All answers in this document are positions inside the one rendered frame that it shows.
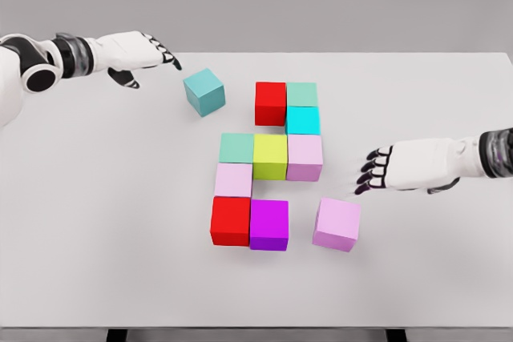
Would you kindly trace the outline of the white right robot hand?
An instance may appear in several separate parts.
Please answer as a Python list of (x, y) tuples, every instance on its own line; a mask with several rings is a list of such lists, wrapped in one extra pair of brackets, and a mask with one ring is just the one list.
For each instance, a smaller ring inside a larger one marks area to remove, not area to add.
[(415, 139), (379, 147), (366, 156), (355, 195), (377, 189), (430, 194), (452, 188), (460, 176), (450, 165), (452, 139)]

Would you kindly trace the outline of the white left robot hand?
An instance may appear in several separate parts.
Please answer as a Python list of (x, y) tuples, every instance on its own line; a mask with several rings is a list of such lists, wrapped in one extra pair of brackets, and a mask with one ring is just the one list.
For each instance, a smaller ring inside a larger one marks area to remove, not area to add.
[(182, 66), (177, 57), (150, 34), (133, 30), (93, 39), (90, 42), (94, 57), (94, 72), (105, 70), (120, 86), (139, 89), (132, 71), (172, 64)]

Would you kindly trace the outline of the teal blue cube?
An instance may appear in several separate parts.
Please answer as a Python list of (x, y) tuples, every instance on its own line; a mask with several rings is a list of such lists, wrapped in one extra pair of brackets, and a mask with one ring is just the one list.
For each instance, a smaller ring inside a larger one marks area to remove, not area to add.
[(208, 68), (188, 76), (183, 83), (187, 100), (200, 117), (219, 110), (226, 103), (224, 84)]

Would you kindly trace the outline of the light pink cube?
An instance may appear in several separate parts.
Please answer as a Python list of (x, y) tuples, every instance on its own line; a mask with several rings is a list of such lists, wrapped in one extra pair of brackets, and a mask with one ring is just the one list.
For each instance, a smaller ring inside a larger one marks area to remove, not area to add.
[(288, 135), (288, 181), (317, 182), (323, 164), (320, 135)]
[(321, 198), (312, 243), (338, 251), (350, 252), (359, 236), (361, 206), (328, 197)]
[(252, 164), (218, 163), (214, 196), (250, 198), (252, 196)]

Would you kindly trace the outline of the bright cyan cube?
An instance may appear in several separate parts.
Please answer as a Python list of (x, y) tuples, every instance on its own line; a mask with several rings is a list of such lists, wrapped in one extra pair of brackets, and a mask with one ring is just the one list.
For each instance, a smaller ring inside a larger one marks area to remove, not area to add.
[(319, 108), (287, 107), (285, 133), (287, 135), (320, 135)]

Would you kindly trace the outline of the mint green cube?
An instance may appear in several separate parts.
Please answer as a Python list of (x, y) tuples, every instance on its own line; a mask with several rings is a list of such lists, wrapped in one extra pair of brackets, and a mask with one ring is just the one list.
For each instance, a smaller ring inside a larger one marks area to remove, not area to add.
[(287, 82), (287, 105), (290, 107), (317, 107), (317, 84), (315, 82)]
[(254, 135), (244, 133), (223, 133), (220, 139), (220, 163), (253, 162)]

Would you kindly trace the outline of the yellow-green cube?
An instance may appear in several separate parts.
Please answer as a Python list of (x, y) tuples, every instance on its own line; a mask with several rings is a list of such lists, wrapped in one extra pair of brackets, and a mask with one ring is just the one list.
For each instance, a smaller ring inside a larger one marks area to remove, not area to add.
[(287, 168), (287, 136), (255, 134), (253, 147), (253, 178), (257, 180), (285, 180)]

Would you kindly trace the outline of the red cube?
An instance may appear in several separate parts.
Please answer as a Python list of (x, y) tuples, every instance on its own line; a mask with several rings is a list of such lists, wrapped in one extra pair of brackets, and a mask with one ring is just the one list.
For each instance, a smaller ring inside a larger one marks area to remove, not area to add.
[(216, 246), (249, 246), (251, 199), (216, 196), (212, 202), (210, 235)]
[(255, 125), (283, 127), (285, 125), (287, 93), (285, 82), (256, 82)]

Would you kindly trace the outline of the purple cube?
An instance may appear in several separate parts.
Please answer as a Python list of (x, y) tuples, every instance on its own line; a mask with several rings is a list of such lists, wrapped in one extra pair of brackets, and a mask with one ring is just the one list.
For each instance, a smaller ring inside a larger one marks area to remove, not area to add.
[(261, 251), (286, 251), (289, 243), (289, 202), (252, 199), (249, 247)]

